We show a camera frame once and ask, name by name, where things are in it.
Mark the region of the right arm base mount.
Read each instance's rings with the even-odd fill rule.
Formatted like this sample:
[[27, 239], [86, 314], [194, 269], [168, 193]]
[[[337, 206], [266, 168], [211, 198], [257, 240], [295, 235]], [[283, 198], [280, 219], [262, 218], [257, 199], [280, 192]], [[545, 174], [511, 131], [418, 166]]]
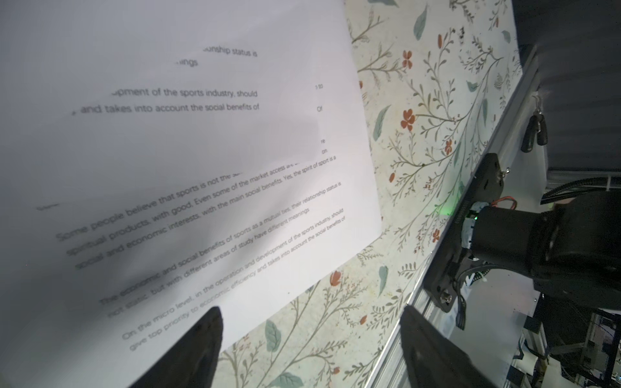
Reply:
[[474, 227], [480, 212], [501, 198], [503, 187], [498, 156], [486, 154], [456, 205], [423, 279], [423, 290], [436, 307], [445, 313], [453, 306], [458, 307], [455, 325], [461, 330], [466, 326], [467, 302], [462, 294], [466, 279], [475, 273], [503, 268], [477, 259], [472, 253]]

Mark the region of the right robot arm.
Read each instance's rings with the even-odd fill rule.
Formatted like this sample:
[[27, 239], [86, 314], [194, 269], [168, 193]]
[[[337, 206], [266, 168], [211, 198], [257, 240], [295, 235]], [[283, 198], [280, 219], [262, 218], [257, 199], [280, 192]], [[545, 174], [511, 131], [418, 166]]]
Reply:
[[532, 279], [540, 293], [590, 308], [620, 308], [620, 195], [591, 192], [545, 213], [475, 203], [462, 246]]

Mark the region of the printed paper sheet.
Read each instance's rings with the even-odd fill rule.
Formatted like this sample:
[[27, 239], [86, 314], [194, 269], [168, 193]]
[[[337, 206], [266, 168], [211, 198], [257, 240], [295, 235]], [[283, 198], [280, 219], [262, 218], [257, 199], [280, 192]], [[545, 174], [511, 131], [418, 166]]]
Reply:
[[323, 154], [132, 197], [1, 212], [1, 384], [129, 387], [202, 316], [228, 346], [380, 236], [383, 121]]
[[4, 1], [1, 207], [313, 158], [351, 61], [342, 1]]

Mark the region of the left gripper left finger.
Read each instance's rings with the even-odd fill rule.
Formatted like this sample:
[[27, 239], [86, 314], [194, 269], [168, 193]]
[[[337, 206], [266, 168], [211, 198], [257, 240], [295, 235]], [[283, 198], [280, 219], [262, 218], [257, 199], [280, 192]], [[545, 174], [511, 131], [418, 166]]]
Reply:
[[209, 388], [215, 376], [222, 342], [222, 313], [219, 307], [213, 307], [133, 386]]

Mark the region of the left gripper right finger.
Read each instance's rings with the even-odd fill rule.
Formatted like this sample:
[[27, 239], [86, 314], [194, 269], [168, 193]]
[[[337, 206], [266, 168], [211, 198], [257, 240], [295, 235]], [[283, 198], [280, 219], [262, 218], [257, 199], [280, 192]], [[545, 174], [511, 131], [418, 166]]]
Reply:
[[421, 388], [485, 388], [494, 384], [470, 357], [446, 339], [417, 309], [404, 307], [399, 321], [409, 383]]

